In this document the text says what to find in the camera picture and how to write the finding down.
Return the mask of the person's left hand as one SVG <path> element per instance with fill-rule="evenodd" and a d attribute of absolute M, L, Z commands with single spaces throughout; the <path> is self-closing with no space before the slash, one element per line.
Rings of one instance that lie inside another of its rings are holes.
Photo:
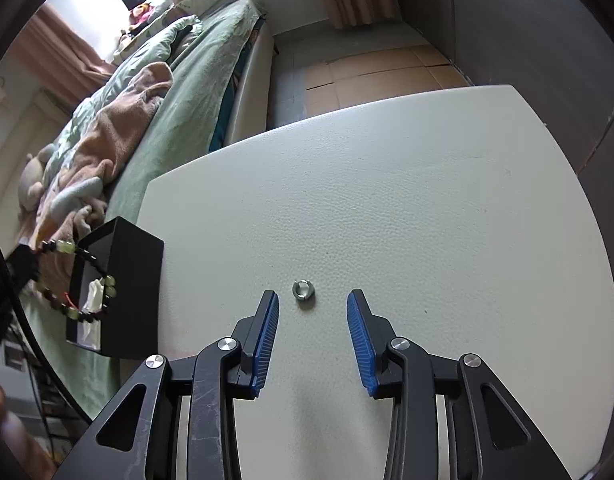
<path fill-rule="evenodd" d="M 27 432 L 21 419 L 6 408 L 6 394 L 0 385 L 0 435 L 31 479 L 51 479 L 56 473 L 53 460 Z"/>

